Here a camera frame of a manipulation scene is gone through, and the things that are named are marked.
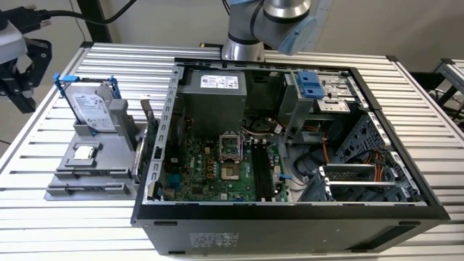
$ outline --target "metal rail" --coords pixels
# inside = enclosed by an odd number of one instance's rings
[[[150,95],[155,114],[162,114],[174,58],[218,59],[219,55],[216,48],[98,43],[79,50],[64,73],[94,78],[114,74],[128,112],[144,121],[139,99]],[[267,61],[359,69],[452,221],[380,254],[218,256],[215,260],[463,260],[464,138],[402,64],[384,56],[324,53],[288,57],[268,52]],[[0,253],[8,253],[0,259],[154,259],[158,252],[146,233],[131,227],[134,201],[43,200],[74,136],[72,123],[71,109],[52,90],[0,160]]]

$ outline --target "label on power supply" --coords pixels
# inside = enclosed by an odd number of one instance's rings
[[[86,123],[98,131],[115,130],[103,98],[96,94],[75,94],[72,98]]]
[[[238,76],[204,75],[202,76],[202,88],[239,89]]]

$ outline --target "blue tab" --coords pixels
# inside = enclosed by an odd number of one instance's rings
[[[64,83],[76,83],[79,81],[79,76],[75,76],[75,75],[66,75],[63,76],[63,82]]]
[[[326,91],[320,85],[319,77],[315,72],[298,72],[296,81],[303,90],[302,96],[304,98],[324,98]]]
[[[279,177],[284,178],[284,179],[294,179],[294,177],[291,175],[286,175],[286,174],[282,174],[282,173],[279,173]]]

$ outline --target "connector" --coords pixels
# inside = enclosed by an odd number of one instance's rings
[[[35,10],[35,5],[27,7],[18,7],[15,9],[2,11],[3,17],[10,20],[22,34],[27,34],[39,30],[43,26],[50,25],[44,23],[50,19],[43,10]]]

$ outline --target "metal frame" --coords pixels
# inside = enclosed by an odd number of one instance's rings
[[[155,114],[163,109],[163,94],[175,57],[219,58],[216,48],[150,47],[136,45],[95,44],[82,48],[63,74],[108,77],[120,80],[123,98],[130,99],[130,114],[138,121],[146,115],[136,105],[143,94],[150,94]],[[464,257],[464,153],[463,138],[454,123],[443,116],[431,98],[420,92],[420,86],[408,73],[384,56],[300,53],[292,57],[267,52],[268,62],[354,66],[379,100],[383,113],[395,128],[399,139],[415,159],[415,163],[435,194],[451,215],[451,223],[440,225],[416,236],[400,246],[380,254],[366,253],[314,256],[295,254],[282,260],[371,260],[455,261]],[[134,201],[44,202],[46,186],[60,161],[60,153],[72,138],[72,112],[66,108],[55,89],[32,115],[18,138],[0,159],[0,227],[7,233],[0,243],[12,247],[15,260],[30,256],[56,259],[75,258],[158,258],[147,236],[138,228],[128,228]],[[218,259],[276,259],[276,256],[227,256]]]

